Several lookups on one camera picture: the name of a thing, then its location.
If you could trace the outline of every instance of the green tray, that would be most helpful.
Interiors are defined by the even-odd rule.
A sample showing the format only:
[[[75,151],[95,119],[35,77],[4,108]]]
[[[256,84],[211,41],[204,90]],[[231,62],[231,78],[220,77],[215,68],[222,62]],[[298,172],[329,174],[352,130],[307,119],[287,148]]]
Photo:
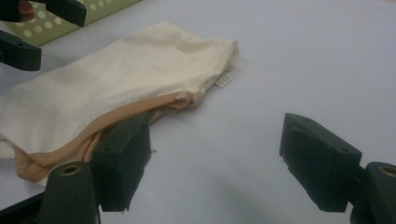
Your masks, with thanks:
[[[85,24],[102,19],[141,0],[78,0],[87,8]],[[45,9],[45,5],[32,2],[35,19],[28,22],[5,22],[10,31],[23,41],[40,46],[78,29]]]

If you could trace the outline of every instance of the fabric tag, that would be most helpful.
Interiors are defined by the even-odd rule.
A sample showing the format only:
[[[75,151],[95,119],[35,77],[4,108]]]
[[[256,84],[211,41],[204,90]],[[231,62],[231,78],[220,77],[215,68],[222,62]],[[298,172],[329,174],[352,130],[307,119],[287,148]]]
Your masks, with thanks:
[[[224,88],[228,83],[230,83],[233,80],[233,77],[228,74],[224,73],[221,77],[216,80],[216,85],[218,85],[221,88]]]

